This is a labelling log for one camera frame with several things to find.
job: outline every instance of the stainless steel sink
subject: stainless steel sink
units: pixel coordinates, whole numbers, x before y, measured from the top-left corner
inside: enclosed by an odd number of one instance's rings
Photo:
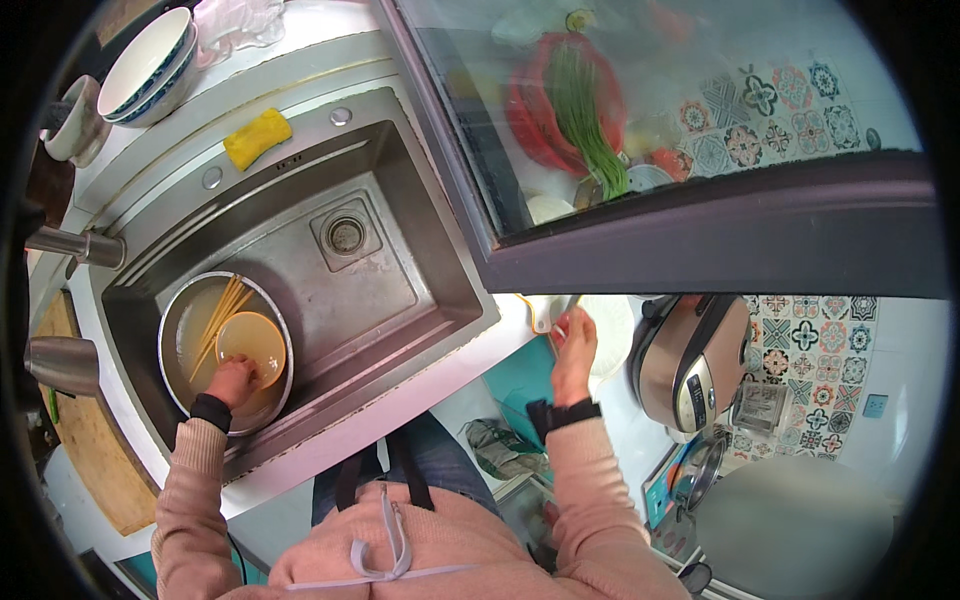
[[[334,108],[351,111],[347,125],[330,122]],[[212,158],[122,226],[130,262],[102,295],[123,368],[170,448],[183,415],[157,365],[163,306],[210,270],[248,276],[274,299],[293,341],[293,391],[272,424],[230,442],[228,478],[362,410],[499,319],[390,88],[291,124],[292,152],[273,150],[284,158],[209,191],[217,170],[232,168]]]

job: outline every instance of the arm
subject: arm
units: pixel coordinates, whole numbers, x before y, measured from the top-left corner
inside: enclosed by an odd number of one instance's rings
[[[256,389],[255,365],[229,359],[200,395],[191,419],[177,428],[170,472],[156,503],[151,553],[163,598],[216,598],[240,587],[240,571],[220,514],[220,488],[230,410]]]
[[[558,320],[565,337],[551,376],[555,406],[589,401],[587,380],[596,353],[596,328],[574,308]],[[600,418],[580,420],[546,437],[560,518],[561,583],[609,598],[689,598],[680,581],[650,550],[650,537],[628,495]]]

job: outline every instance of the yellow bowl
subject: yellow bowl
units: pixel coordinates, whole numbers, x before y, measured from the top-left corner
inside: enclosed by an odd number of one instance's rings
[[[217,333],[217,362],[236,354],[246,354],[256,363],[261,390],[274,385],[287,364],[280,330],[270,319],[250,311],[233,315]]]

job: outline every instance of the red basket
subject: red basket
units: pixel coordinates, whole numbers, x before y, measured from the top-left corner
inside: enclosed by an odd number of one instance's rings
[[[531,61],[514,71],[508,85],[507,104],[504,107],[507,122],[516,141],[527,155],[546,167],[563,169],[577,177],[588,175],[580,151],[570,144],[557,127],[550,99],[543,89],[543,69],[550,61],[553,48],[559,43],[575,43],[583,55],[597,67],[597,116],[600,128],[614,152],[623,148],[623,131],[627,110],[623,104],[620,85],[607,59],[586,37],[570,34],[544,34]]]

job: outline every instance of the wooden chopsticks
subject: wooden chopsticks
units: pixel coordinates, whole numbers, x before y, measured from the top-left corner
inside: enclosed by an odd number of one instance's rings
[[[200,336],[200,342],[198,343],[200,351],[197,353],[193,372],[190,374],[191,382],[197,376],[200,365],[204,363],[206,356],[216,345],[217,334],[220,333],[220,328],[224,326],[224,322],[253,296],[253,290],[244,294],[245,291],[247,291],[247,286],[243,284],[242,277],[239,275],[231,276],[227,282],[227,287],[224,288],[224,293],[220,295],[220,300],[217,301],[216,308],[213,309],[213,314],[210,315],[210,320],[206,322],[204,334]]]

